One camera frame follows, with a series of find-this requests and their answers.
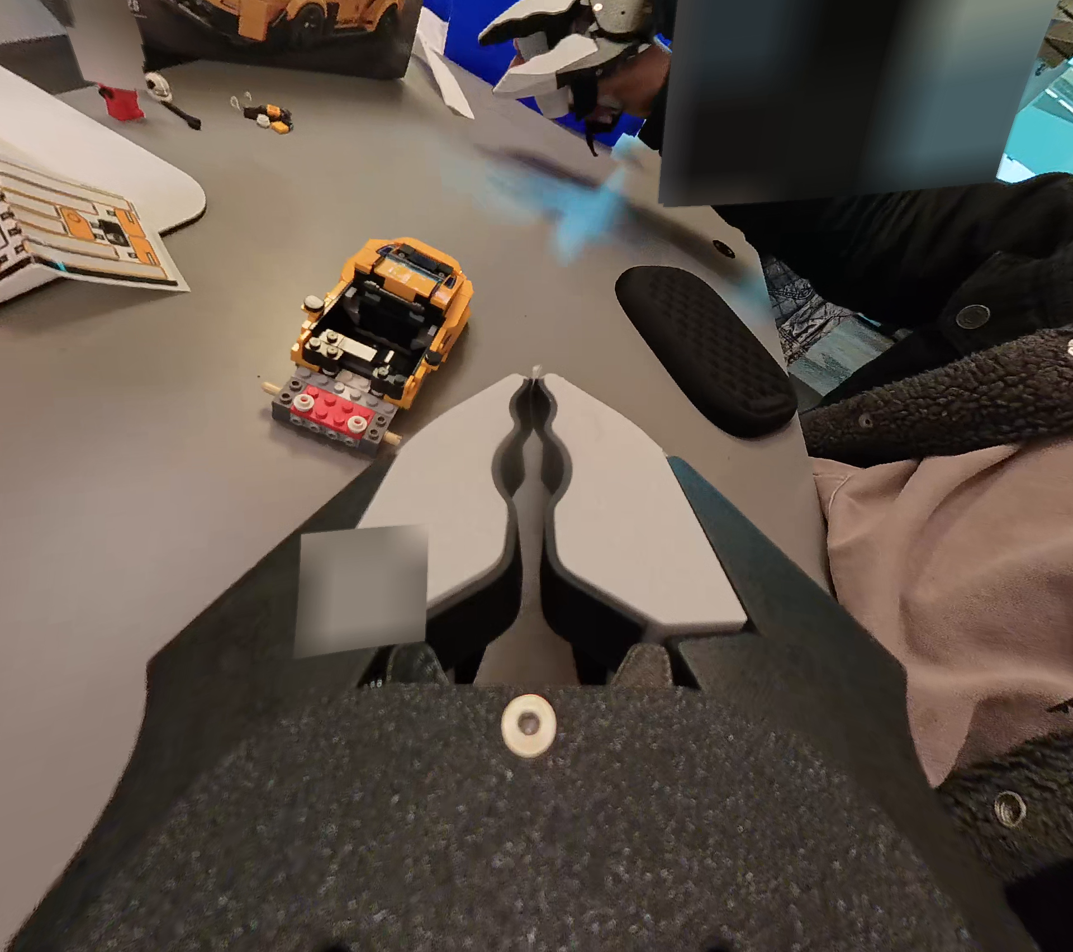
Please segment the black textured wrist rest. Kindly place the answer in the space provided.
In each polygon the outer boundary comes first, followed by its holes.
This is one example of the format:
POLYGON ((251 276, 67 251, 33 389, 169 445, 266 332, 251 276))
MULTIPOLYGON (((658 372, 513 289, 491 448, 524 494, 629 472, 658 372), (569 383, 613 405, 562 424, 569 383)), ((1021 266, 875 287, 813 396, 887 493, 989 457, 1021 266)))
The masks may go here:
POLYGON ((726 301, 695 274, 633 266, 615 294, 640 337, 699 412, 739 439, 780 433, 796 416, 785 370, 726 301))

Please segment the person's right hand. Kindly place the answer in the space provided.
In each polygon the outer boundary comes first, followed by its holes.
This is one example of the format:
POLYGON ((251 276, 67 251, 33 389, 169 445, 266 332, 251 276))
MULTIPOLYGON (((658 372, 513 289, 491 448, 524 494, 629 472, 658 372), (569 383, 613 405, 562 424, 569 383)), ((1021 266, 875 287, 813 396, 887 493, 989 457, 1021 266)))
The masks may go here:
POLYGON ((648 118, 666 87, 671 52, 659 42, 647 45, 618 62, 597 83, 597 104, 608 113, 648 118))

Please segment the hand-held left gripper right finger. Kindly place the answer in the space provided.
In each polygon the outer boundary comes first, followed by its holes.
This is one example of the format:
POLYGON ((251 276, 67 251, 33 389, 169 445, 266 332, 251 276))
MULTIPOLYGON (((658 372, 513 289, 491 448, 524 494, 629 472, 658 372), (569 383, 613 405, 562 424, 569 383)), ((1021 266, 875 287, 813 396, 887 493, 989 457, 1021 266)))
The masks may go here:
POLYGON ((734 587, 659 444, 559 375, 534 382, 547 490, 541 607, 601 683, 638 644, 736 636, 734 587))

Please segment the person's beige hoodie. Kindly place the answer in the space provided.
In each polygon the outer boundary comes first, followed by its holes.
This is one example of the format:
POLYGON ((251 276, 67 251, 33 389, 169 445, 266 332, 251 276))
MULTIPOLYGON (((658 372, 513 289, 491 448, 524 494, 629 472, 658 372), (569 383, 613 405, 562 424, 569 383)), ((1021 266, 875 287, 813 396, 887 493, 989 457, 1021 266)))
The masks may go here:
POLYGON ((1071 437, 813 477, 835 594, 903 667, 930 785, 1071 729, 1071 437))

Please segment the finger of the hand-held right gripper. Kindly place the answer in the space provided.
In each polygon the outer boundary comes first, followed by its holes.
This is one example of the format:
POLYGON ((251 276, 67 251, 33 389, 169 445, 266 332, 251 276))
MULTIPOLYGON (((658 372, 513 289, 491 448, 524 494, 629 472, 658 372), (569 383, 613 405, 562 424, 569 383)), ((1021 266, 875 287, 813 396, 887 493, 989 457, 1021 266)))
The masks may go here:
POLYGON ((548 47, 545 36, 515 40, 516 60, 493 87, 512 100, 574 102, 573 78, 600 63, 601 52, 590 36, 564 36, 548 47))
POLYGON ((499 45, 543 33, 548 45, 565 36, 589 36, 583 24, 583 0, 517 0, 479 33, 481 45, 499 45))

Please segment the white stand with clear rods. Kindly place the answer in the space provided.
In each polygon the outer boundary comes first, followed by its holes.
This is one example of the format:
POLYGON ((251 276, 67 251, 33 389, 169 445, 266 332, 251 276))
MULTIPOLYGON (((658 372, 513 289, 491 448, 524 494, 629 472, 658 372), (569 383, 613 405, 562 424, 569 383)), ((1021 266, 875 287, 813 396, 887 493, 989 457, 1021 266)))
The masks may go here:
POLYGON ((203 188, 181 169, 8 69, 1 70, 1 156, 6 163, 119 194, 161 235, 206 210, 203 188))

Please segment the yellow lego car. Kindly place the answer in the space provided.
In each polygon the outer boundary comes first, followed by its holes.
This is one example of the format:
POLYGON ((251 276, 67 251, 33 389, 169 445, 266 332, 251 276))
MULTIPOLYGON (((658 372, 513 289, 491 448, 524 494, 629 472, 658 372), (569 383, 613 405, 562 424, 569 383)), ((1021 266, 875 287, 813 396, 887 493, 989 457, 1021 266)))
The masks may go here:
POLYGON ((413 238, 370 239, 330 290, 302 302, 291 374, 262 384, 273 420, 366 458, 399 446, 392 423, 464 335, 473 294, 446 252, 413 238))

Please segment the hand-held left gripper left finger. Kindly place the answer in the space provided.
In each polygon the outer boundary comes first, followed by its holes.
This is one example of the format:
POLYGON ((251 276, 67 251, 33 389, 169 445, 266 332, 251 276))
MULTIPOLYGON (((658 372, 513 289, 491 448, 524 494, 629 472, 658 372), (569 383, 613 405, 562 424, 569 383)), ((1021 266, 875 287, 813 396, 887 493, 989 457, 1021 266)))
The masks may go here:
POLYGON ((521 605, 514 495, 525 477, 533 384, 508 375, 409 437, 358 522, 424 531, 425 642, 464 679, 476 675, 483 651, 521 605))

